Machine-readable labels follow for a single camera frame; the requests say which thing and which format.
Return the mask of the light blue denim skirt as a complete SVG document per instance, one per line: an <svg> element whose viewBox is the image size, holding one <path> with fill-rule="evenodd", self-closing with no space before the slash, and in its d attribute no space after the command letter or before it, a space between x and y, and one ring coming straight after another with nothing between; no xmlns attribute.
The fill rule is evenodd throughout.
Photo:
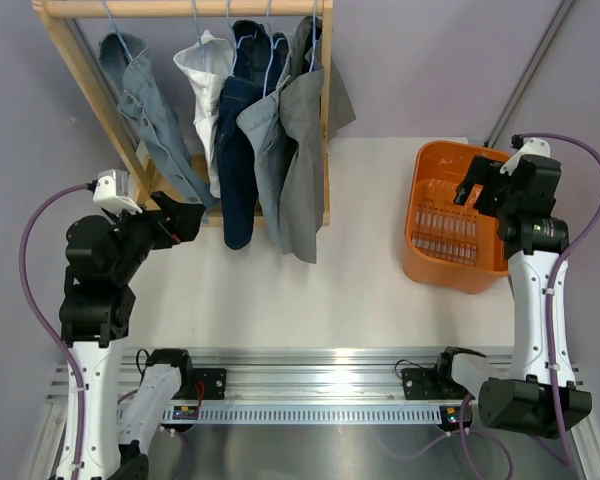
<svg viewBox="0 0 600 480"><path fill-rule="evenodd" d="M284 32L284 43L279 47L283 59L283 73L278 86L266 98L258 99L239 114L237 125L246 135L254 153L254 174L258 191L258 201L266 221L271 240L277 248L282 247L279 219L282 187L290 160L285 152L288 136L280 120L280 100L282 90L291 80L290 38Z"/></svg>

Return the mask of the grey pleated skirt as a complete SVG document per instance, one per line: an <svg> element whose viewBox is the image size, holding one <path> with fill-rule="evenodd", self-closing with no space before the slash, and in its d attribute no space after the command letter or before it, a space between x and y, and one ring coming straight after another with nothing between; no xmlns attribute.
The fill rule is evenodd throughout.
<svg viewBox="0 0 600 480"><path fill-rule="evenodd" d="M279 219L282 249L303 262L317 262L317 232L323 224L324 163L322 157L321 65L322 20L317 18L314 70L307 72L311 16L301 20L293 36L291 81L282 90L280 120L289 138L290 164L283 184Z"/></svg>

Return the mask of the light blue skirt hanger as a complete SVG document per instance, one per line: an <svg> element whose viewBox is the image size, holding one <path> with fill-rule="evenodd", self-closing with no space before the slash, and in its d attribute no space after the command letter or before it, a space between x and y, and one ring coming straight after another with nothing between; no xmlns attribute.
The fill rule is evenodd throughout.
<svg viewBox="0 0 600 480"><path fill-rule="evenodd" d="M265 68L261 98L266 98L278 86L283 73L283 59L279 47L284 43L283 36L275 34L271 25L272 0L268 0L265 10L265 31L269 39L269 57Z"/></svg>

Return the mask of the light blue grey-skirt hanger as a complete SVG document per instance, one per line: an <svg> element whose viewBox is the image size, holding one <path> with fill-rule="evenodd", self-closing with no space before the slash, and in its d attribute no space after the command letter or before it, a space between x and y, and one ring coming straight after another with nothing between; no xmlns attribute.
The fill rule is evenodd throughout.
<svg viewBox="0 0 600 480"><path fill-rule="evenodd" d="M318 1L314 0L312 4L312 15L311 15L311 47L310 47L310 59L309 66L307 69L308 73L311 73L314 70L315 58L316 58L316 48L317 48L317 6Z"/></svg>

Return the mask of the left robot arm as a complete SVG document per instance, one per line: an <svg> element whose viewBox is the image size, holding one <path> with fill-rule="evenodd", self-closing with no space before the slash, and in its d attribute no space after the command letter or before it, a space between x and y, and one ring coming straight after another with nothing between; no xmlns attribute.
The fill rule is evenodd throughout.
<svg viewBox="0 0 600 480"><path fill-rule="evenodd" d="M199 390L189 353L156 349L119 416L117 394L135 295L129 283L153 250L193 241L206 209L154 193L155 210L90 215L67 231L61 340L72 355L59 479L145 479L167 404Z"/></svg>

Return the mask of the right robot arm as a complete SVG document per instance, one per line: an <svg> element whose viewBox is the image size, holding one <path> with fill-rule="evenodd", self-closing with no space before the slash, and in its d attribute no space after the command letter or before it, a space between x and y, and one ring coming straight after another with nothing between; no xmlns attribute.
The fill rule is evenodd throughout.
<svg viewBox="0 0 600 480"><path fill-rule="evenodd" d="M514 300L514 352L508 374L475 350L448 347L434 371L446 396L462 390L478 402L489 428L557 439L585 419L592 396L576 386L567 352L564 280L570 245L565 221L553 216L561 177L558 161L522 155L515 166L484 156L471 161L454 201L463 205L475 186L479 214L498 222Z"/></svg>

